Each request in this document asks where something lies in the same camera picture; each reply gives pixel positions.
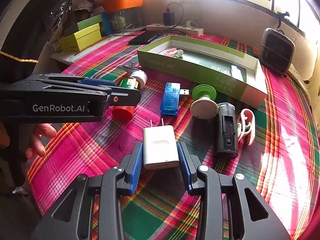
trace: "metal screw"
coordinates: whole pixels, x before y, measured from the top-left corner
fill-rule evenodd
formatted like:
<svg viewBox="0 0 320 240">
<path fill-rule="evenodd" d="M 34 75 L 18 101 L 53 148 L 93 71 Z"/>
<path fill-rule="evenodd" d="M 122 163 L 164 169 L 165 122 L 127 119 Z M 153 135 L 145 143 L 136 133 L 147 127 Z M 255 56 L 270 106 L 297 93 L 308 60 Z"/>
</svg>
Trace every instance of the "metal screw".
<svg viewBox="0 0 320 240">
<path fill-rule="evenodd" d="M 116 170 L 117 172 L 120 172 L 123 170 L 121 166 L 114 166 L 113 169 Z"/>
<path fill-rule="evenodd" d="M 199 166 L 199 170 L 201 170 L 201 171 L 208 171 L 208 170 L 209 170 L 209 167 L 206 166 L 206 165 L 201 165 L 201 166 Z"/>
<path fill-rule="evenodd" d="M 77 180 L 81 181 L 81 180 L 85 180 L 87 176 L 85 174 L 80 174 L 77 176 Z"/>
<path fill-rule="evenodd" d="M 236 178 L 239 179 L 239 180 L 243 180 L 244 179 L 244 175 L 241 174 L 241 173 L 237 173 L 236 174 Z"/>
</svg>

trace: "green suction cup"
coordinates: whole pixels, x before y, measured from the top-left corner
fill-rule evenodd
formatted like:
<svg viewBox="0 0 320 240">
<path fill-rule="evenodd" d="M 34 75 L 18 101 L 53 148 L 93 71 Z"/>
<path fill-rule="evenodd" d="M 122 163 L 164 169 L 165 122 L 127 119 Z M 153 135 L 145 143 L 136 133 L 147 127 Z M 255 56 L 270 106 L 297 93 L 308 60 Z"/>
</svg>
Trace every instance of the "green suction cup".
<svg viewBox="0 0 320 240">
<path fill-rule="evenodd" d="M 211 100 L 215 100 L 216 96 L 216 90 L 209 85 L 198 85 L 192 90 L 192 97 L 194 100 L 197 100 L 201 97 L 208 97 Z"/>
</svg>

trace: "human hand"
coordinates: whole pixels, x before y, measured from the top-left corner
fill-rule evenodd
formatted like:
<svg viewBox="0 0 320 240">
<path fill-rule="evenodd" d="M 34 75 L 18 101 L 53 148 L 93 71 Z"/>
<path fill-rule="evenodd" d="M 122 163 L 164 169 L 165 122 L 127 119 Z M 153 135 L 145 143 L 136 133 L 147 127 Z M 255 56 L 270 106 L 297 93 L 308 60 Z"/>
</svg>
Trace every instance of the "human hand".
<svg viewBox="0 0 320 240">
<path fill-rule="evenodd" d="M 40 157 L 45 156 L 45 149 L 40 139 L 40 135 L 47 138 L 54 138 L 57 135 L 57 132 L 55 128 L 48 123 L 36 124 L 29 142 L 29 148 L 26 149 L 24 153 L 27 159 L 31 159 L 35 155 L 39 155 Z M 3 124 L 0 122 L 0 146 L 8 147 L 9 145 L 10 138 Z"/>
</svg>

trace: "yellow box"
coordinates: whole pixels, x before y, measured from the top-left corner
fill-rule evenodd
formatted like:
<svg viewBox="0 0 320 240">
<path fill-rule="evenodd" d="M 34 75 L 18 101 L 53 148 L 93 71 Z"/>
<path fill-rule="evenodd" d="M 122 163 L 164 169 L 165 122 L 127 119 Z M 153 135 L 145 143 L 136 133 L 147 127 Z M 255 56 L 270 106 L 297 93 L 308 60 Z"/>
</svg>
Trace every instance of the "yellow box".
<svg viewBox="0 0 320 240">
<path fill-rule="evenodd" d="M 81 51 L 101 40 L 99 23 L 59 40 L 63 52 Z"/>
</svg>

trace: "pink clip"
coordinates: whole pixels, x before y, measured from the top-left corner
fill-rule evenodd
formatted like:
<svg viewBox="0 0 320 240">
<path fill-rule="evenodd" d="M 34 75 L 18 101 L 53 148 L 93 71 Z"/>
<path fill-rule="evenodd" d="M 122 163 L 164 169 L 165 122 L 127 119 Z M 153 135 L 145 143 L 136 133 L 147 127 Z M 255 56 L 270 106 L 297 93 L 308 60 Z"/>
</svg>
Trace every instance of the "pink clip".
<svg viewBox="0 0 320 240">
<path fill-rule="evenodd" d="M 173 49 L 168 49 L 164 52 L 164 55 L 165 56 L 168 56 L 168 57 L 175 57 L 175 56 L 178 56 L 181 57 L 183 54 L 183 50 L 182 49 L 176 49 L 176 48 L 173 48 Z"/>
<path fill-rule="evenodd" d="M 247 145 L 252 145 L 255 138 L 254 114 L 249 109 L 243 109 L 237 118 L 238 141 L 247 136 Z"/>
</svg>

